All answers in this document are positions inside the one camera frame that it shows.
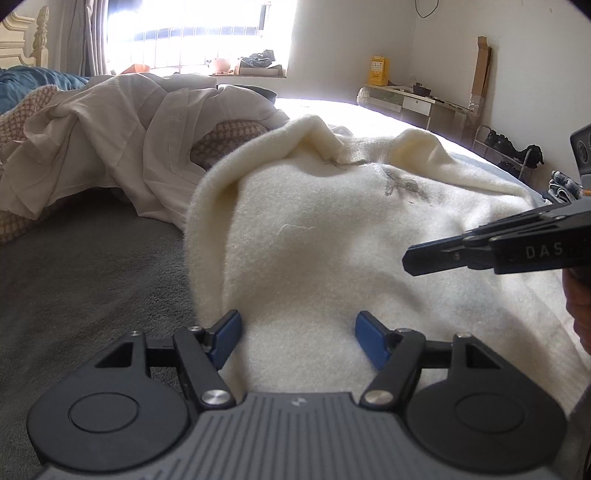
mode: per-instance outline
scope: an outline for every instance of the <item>yellow box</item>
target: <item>yellow box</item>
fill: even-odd
[[[368,83],[385,87],[388,84],[388,66],[386,57],[371,57]]]

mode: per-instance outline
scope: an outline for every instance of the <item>hand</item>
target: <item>hand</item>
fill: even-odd
[[[562,271],[562,286],[566,295],[566,310],[574,318],[574,331],[585,351],[591,355],[591,289],[568,269]]]

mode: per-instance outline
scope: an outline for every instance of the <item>desk drawer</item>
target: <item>desk drawer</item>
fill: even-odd
[[[402,102],[402,108],[407,110],[412,110],[413,112],[420,113],[422,115],[429,116],[431,112],[431,103],[423,102],[422,100],[417,100],[413,97],[404,97]]]

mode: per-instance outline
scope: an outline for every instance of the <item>wire on wall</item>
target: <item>wire on wall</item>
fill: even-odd
[[[418,5],[417,5],[417,0],[414,0],[414,9],[417,11],[417,15],[421,18],[427,18],[429,15],[432,15],[433,12],[435,10],[437,10],[437,7],[439,7],[439,0],[437,0],[437,5],[435,5],[435,8],[433,10],[431,10],[431,12],[429,12],[427,15],[422,16],[421,12],[418,11]]]

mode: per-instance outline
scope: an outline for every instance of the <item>gray ribbed panel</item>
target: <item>gray ribbed panel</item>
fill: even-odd
[[[83,478],[53,468],[38,477]],[[441,465],[406,436],[393,415],[359,408],[348,393],[250,393],[233,409],[203,414],[184,443],[158,462],[135,472],[101,478],[558,480],[548,469],[493,477]]]

